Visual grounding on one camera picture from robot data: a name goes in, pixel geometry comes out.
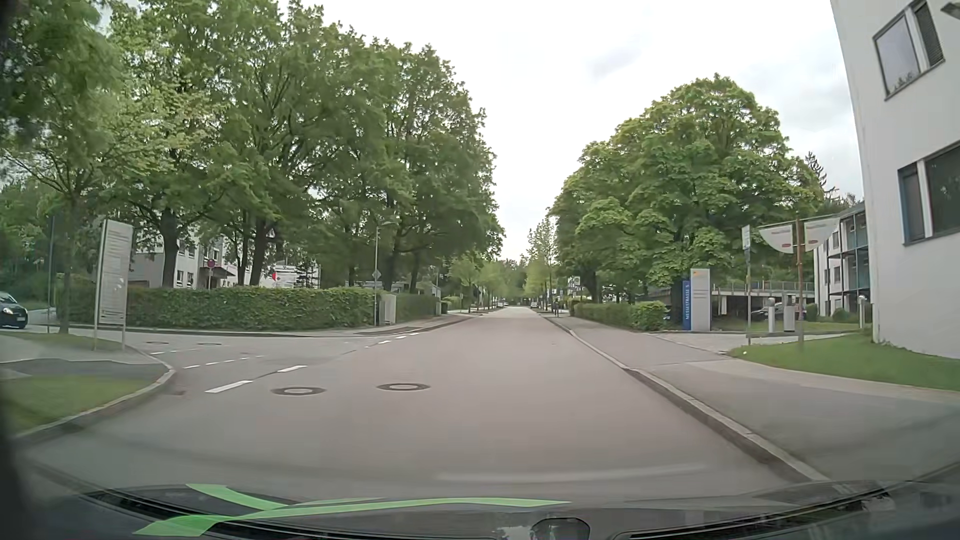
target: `sky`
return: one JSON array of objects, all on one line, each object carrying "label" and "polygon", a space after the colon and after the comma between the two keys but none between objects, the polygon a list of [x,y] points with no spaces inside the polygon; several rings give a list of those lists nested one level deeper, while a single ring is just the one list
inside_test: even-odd
[{"label": "sky", "polygon": [[732,77],[780,112],[798,155],[862,196],[843,58],[827,0],[330,0],[327,20],[431,44],[487,111],[502,257],[526,251],[577,158],[672,88]]}]

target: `sidewalk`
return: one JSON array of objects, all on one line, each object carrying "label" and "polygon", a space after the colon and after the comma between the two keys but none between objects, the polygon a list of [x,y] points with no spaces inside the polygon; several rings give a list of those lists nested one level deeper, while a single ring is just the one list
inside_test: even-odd
[{"label": "sidewalk", "polygon": [[783,370],[576,317],[555,322],[832,479],[914,479],[960,459],[960,393]]},{"label": "sidewalk", "polygon": [[[30,312],[30,324],[27,325],[26,331],[33,332],[47,332],[47,322],[46,322],[46,310],[42,311],[42,314],[37,314],[37,320],[34,319],[34,312]],[[50,323],[52,325],[57,325],[56,316],[53,318],[54,322]],[[164,328],[145,328],[145,327],[127,327],[127,331],[135,332],[144,332],[144,333],[182,333],[190,335],[220,335],[220,336],[253,336],[253,337],[351,337],[351,336],[363,336],[363,335],[389,335],[393,333],[404,333],[408,331],[431,331],[437,328],[441,328],[447,325],[455,324],[466,320],[467,317],[462,317],[459,314],[447,314],[447,315],[437,315],[435,317],[429,317],[426,319],[416,319],[413,321],[406,321],[402,323],[396,323],[395,325],[390,326],[381,326],[381,327],[354,327],[354,328],[336,328],[336,329],[323,329],[323,330],[308,330],[308,331],[233,331],[233,330],[191,330],[191,329],[164,329]],[[70,330],[89,330],[84,334],[93,333],[93,325],[81,324],[81,323],[71,323]],[[119,328],[115,327],[103,327],[105,331],[119,331]]]}]

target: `utility box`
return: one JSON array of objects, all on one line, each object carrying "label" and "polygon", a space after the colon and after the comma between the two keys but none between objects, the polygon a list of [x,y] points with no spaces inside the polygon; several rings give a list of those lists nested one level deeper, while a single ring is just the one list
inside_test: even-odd
[{"label": "utility box", "polygon": [[380,295],[380,321],[381,325],[392,325],[396,323],[396,294]]}]

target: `grass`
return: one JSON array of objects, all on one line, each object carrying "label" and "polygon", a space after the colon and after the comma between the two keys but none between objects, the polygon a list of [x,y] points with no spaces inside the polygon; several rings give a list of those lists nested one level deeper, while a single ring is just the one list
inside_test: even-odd
[{"label": "grass", "polygon": [[863,334],[796,343],[738,347],[731,356],[768,366],[851,379],[960,391],[960,360],[878,345]]},{"label": "grass", "polygon": [[[745,331],[747,321],[734,319],[732,317],[716,317],[713,319],[713,328],[715,330]],[[783,321],[777,321],[774,326],[775,331],[783,331]],[[767,333],[767,321],[753,321],[750,326],[752,333]],[[859,331],[859,323],[835,323],[833,321],[818,321],[811,323],[804,321],[804,333],[816,331]]]},{"label": "grass", "polygon": [[126,396],[144,386],[142,380],[91,376],[33,376],[0,382],[5,409],[14,431],[49,424]]},{"label": "grass", "polygon": [[21,306],[24,306],[28,311],[31,309],[46,309],[47,302],[45,300],[24,300],[20,303]]},{"label": "grass", "polygon": [[[93,338],[86,335],[76,335],[73,333],[57,333],[57,329],[50,329],[50,333],[38,333],[32,331],[18,330],[0,330],[0,336],[15,337],[18,339],[27,339],[50,345],[51,347],[62,347],[65,349],[93,349]],[[98,351],[121,351],[123,347],[119,341],[97,338]]]}]

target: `windshield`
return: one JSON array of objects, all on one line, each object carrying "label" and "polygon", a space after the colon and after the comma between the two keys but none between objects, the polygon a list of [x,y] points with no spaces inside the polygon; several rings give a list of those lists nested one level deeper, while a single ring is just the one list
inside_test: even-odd
[{"label": "windshield", "polygon": [[17,2],[31,504],[614,537],[960,461],[957,2],[536,4]]}]

